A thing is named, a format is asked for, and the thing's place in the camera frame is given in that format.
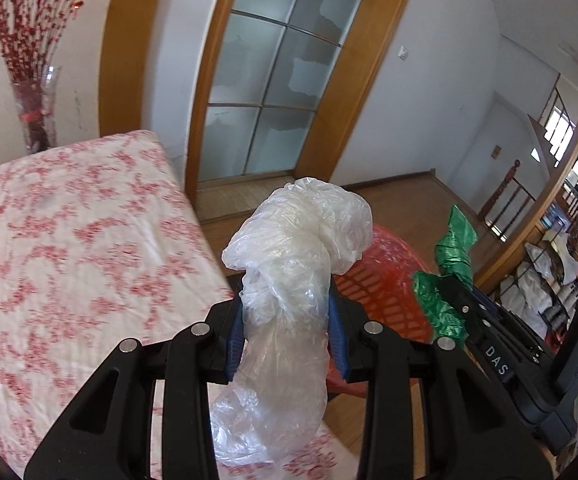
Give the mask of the wooden display shelf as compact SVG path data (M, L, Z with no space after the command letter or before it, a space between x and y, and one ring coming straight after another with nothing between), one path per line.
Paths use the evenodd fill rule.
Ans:
M565 229L554 231L547 238L545 234L549 228L545 228L540 221L548 207L562 195L562 188L566 176L573 168L575 159L578 156L578 119L572 138L564 152L559 165L545 184L543 192L537 196L533 206L528 210L523 220L520 222L510 237L507 238L502 247L497 249L484 263L484 266L474 274L474 286L481 292L494 292L504 278L510 275L517 266L525 259L528 253L525 244L543 244L545 247L554 247L554 241Z

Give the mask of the white clear plastic bag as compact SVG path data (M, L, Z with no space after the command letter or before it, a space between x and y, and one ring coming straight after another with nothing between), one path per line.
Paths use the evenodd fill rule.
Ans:
M222 261L243 274L246 345L211 405L219 462L278 463L316 436L327 404L330 282L371 242L366 200L315 178L277 188L231 237Z

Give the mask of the frosted glass wooden door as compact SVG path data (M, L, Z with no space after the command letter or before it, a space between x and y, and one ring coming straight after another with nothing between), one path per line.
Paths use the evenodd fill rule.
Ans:
M217 0L189 131L185 190L331 178L408 0Z

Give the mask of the green plastic bag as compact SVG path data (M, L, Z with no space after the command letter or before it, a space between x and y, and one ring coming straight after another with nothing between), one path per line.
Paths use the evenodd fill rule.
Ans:
M447 231L434 247L438 273L417 271L412 278L415 298L433 328L435 338L447 337L459 348L464 346L468 333L461 308L454 307L450 297L454 287L473 286L469 252L477 240L478 234L470 221L453 205L449 211Z

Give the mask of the orange plastic laundry basket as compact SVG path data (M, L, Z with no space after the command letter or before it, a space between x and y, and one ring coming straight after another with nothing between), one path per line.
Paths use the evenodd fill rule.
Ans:
M371 246L362 258L333 279L339 293L362 304L368 318L406 339L429 342L433 328L412 288L412 279L419 271L430 269L404 240L375 224Z

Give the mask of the clear glass vase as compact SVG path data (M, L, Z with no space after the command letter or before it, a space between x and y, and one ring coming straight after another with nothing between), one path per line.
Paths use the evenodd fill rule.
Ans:
M23 128L27 154L36 154L57 146L57 86L61 68L49 65L38 78L12 84L16 114Z

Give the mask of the red berry branch bouquet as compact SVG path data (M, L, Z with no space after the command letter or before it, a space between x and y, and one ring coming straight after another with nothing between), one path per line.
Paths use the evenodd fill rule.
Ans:
M83 0L0 0L0 54L14 84L44 73Z

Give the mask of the small white wall switch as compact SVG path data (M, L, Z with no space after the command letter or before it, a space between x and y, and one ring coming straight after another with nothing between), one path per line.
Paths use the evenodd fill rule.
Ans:
M405 61L406 58L408 58L408 54L409 54L409 51L404 46L401 46L400 50L398 51L398 57L401 60Z

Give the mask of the wooden stair railing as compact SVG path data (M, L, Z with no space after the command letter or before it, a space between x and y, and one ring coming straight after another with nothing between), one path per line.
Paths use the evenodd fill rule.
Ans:
M502 243L535 203L535 196L517 178L520 167L516 159L478 212L478 219Z

